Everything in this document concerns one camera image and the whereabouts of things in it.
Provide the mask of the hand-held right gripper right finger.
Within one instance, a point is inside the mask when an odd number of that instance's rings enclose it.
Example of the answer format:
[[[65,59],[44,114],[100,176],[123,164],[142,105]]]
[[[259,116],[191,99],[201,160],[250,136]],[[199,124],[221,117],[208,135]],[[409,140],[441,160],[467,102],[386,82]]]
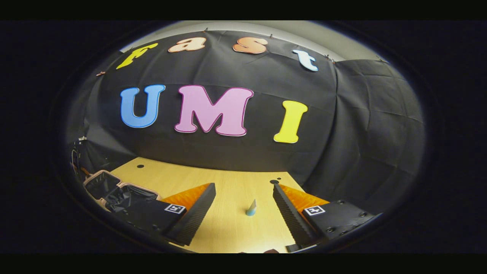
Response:
[[[290,248],[335,243],[381,216],[343,199],[329,202],[279,183],[273,198],[294,239]]]

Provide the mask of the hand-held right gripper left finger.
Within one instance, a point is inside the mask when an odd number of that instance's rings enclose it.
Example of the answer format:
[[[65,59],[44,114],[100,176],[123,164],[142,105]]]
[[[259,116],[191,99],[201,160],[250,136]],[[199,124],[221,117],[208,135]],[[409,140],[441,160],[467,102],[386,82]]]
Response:
[[[214,183],[186,191],[193,194],[188,204],[156,199],[137,202],[115,213],[119,219],[145,234],[184,246],[190,245],[216,196]]]

